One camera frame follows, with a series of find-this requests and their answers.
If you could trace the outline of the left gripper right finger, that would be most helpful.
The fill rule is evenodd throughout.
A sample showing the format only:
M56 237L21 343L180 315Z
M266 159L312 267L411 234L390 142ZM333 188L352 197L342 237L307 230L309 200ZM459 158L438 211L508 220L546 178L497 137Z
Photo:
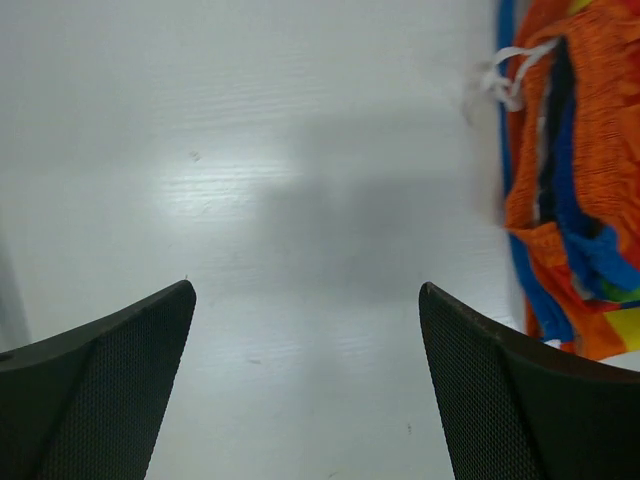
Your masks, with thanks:
M638 372L547 346L432 283L419 315L455 478L638 478Z

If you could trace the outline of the rainbow striped shorts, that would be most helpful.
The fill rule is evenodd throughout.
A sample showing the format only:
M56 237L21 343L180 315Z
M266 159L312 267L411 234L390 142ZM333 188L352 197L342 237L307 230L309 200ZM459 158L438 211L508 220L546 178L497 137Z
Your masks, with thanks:
M500 109L504 226L533 338L639 347L639 5L501 1L471 88Z

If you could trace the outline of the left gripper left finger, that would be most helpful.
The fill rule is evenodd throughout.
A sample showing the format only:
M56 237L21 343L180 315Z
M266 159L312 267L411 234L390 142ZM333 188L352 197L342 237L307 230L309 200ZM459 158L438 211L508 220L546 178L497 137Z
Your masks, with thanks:
M144 478L195 305L181 280L2 353L2 478Z

